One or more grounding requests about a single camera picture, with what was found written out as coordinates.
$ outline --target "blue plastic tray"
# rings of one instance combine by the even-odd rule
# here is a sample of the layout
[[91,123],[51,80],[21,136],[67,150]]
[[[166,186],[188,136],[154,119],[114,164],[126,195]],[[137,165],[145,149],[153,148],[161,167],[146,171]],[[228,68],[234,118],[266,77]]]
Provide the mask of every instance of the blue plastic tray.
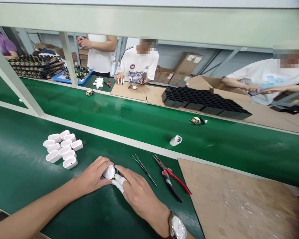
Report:
[[[62,73],[63,72],[65,72],[66,70],[68,70],[67,68],[64,70],[64,71],[62,71],[62,72],[60,72],[60,73],[58,73],[57,75],[55,75],[54,77],[52,77],[52,79],[54,79],[55,81],[59,81],[59,82],[65,82],[65,83],[71,83],[71,80],[70,79],[60,79],[59,77],[60,76],[62,76]],[[84,84],[84,82],[86,81],[86,79],[92,74],[92,72],[93,72],[93,70],[92,69],[90,69],[91,70],[91,72],[82,80],[82,81],[77,81],[77,84],[78,85],[83,85]]]

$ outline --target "watch face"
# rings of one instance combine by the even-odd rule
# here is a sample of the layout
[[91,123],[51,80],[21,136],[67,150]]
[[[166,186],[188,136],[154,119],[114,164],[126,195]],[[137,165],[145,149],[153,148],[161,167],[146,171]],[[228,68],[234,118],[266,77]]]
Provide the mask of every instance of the watch face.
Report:
[[172,229],[177,239],[187,239],[187,231],[185,226],[176,216],[172,218]]

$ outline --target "white t-shirt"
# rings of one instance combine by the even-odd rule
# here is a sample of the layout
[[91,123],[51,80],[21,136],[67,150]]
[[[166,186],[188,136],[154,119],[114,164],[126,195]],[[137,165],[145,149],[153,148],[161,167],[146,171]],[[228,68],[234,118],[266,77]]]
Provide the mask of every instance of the white t-shirt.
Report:
[[[261,90],[270,87],[290,86],[299,84],[299,68],[280,68],[279,59],[267,59],[254,62],[226,76],[235,78],[247,85],[257,85]],[[254,103],[269,105],[279,92],[251,97]]]
[[[88,34],[88,36],[91,41],[107,41],[107,36],[105,35]],[[111,71],[111,56],[111,52],[102,52],[97,49],[90,49],[87,57],[87,66],[96,72],[108,73]]]
[[136,46],[125,50],[116,74],[124,73],[124,81],[138,83],[144,72],[149,80],[154,80],[158,63],[158,51],[151,49],[147,55],[137,53]]

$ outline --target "label on box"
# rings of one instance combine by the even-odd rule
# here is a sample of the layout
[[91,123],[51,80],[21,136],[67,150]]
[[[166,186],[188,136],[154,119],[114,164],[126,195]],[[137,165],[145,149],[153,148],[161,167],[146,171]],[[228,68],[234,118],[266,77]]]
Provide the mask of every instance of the label on box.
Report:
[[194,63],[200,62],[201,59],[202,59],[202,57],[196,57],[196,59],[194,60]]
[[187,58],[188,61],[191,61],[195,56],[194,55],[189,55],[189,57]]

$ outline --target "smartphone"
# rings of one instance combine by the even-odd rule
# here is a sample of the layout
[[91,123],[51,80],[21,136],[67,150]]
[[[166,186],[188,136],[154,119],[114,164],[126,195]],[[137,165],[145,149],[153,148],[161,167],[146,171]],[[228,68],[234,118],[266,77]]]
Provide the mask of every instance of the smartphone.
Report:
[[259,92],[250,91],[250,92],[248,92],[248,94],[249,94],[250,96],[260,95],[260,94],[262,94],[262,93],[263,93],[263,91],[259,91]]

